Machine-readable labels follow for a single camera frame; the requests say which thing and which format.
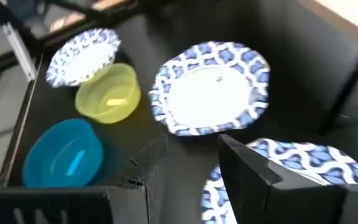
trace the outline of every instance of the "bowl rim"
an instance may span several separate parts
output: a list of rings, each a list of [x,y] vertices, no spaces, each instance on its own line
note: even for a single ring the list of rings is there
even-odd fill
[[[126,63],[114,63],[114,64],[111,64],[111,65],[108,65],[106,67],[103,67],[101,70],[97,71],[98,72],[101,72],[103,73],[102,75],[98,75],[97,79],[93,79],[91,78],[90,80],[88,80],[87,82],[84,82],[82,86],[80,86],[80,88],[78,89],[76,95],[75,95],[75,108],[76,110],[84,115],[84,116],[87,116],[87,117],[90,117],[90,118],[97,118],[97,117],[100,117],[100,116],[103,116],[103,115],[106,115],[108,113],[111,113],[113,112],[114,110],[118,110],[119,108],[122,108],[124,105],[122,106],[115,106],[113,108],[111,108],[110,110],[107,110],[105,112],[102,112],[102,113],[92,113],[92,112],[89,112],[89,111],[86,111],[84,110],[83,107],[80,107],[80,99],[79,99],[79,93],[81,91],[84,91],[85,88],[88,88],[89,85],[93,84],[96,80],[99,80],[102,76],[106,75],[106,73],[108,72],[109,69],[112,69],[113,67],[123,67],[125,68],[126,70],[129,71],[129,73],[135,77],[135,82],[134,84],[131,86],[131,89],[128,93],[128,95],[126,96],[131,96],[132,94],[134,94],[134,92],[136,91],[136,88],[137,86],[139,86],[138,82],[137,82],[137,75],[136,75],[136,71],[135,71],[135,68],[132,67],[131,65],[128,65]]]

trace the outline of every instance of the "blue plastic bowl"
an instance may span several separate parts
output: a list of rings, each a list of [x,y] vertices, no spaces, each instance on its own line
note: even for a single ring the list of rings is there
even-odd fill
[[[33,145],[23,167],[27,188],[82,187],[98,171],[103,147],[83,119],[62,121]]]

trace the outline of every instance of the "yellow bowl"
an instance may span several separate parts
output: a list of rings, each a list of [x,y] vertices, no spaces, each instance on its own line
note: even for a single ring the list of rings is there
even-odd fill
[[[128,117],[140,101],[136,72],[130,65],[116,63],[97,71],[82,84],[75,96],[75,108],[103,124]]]

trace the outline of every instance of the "paper plate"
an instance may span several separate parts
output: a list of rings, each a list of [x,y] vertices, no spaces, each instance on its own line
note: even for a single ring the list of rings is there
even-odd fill
[[[52,57],[45,77],[54,88],[78,86],[113,63],[121,41],[112,29],[90,29],[69,40]]]
[[[258,139],[247,146],[321,185],[358,184],[358,163],[333,147],[271,139]],[[215,167],[205,183],[201,206],[201,219],[205,224],[237,223],[219,166]]]
[[[194,45],[160,68],[149,98],[155,120],[178,136],[242,129],[266,109],[269,66],[233,42]]]

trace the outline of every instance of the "black surface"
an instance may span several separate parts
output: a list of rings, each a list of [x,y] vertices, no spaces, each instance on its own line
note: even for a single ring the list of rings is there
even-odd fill
[[[167,60],[178,55],[193,44],[206,40],[242,42],[259,52],[272,67],[269,83],[269,109],[253,125],[243,130],[227,133],[242,143],[264,137],[280,141],[324,142],[314,134],[313,114],[300,113],[293,107],[293,92],[297,97],[304,96],[303,90],[293,85],[291,77],[280,70],[279,55],[265,54],[258,40],[252,38],[249,27],[244,25],[242,11],[235,0],[214,1],[216,4],[171,4],[161,12],[162,19],[151,20],[146,15],[138,15],[115,26],[122,39],[121,52],[127,55],[134,66],[142,99],[136,110],[125,120],[116,124],[101,125],[91,122],[102,140],[106,159],[92,181],[94,185],[109,185],[117,177],[123,164],[136,155],[145,145],[160,134],[167,134],[164,126],[154,121],[150,112],[147,92],[154,81],[158,68]],[[44,80],[45,69],[51,55],[45,55],[40,75],[34,85],[27,117],[22,134],[17,132],[13,139],[18,140],[10,186],[20,186],[23,161],[34,142],[52,125],[69,118],[82,118],[74,108],[75,88],[51,88]],[[291,92],[284,91],[291,87]],[[217,134],[197,138],[180,138],[167,134],[168,155],[165,163],[167,184],[162,202],[161,223],[200,223],[201,193],[211,170],[218,164]]]
[[[332,131],[334,124],[339,119],[341,113],[343,113],[346,103],[349,101],[349,98],[354,94],[358,84],[358,63],[349,75],[348,80],[346,81],[343,89],[334,100],[334,103],[331,109],[328,111],[327,117],[325,117],[324,122],[319,128],[320,135],[326,135],[328,132]]]
[[[346,194],[341,185],[319,185],[273,161],[266,169],[283,180],[272,184],[261,223],[338,223]]]

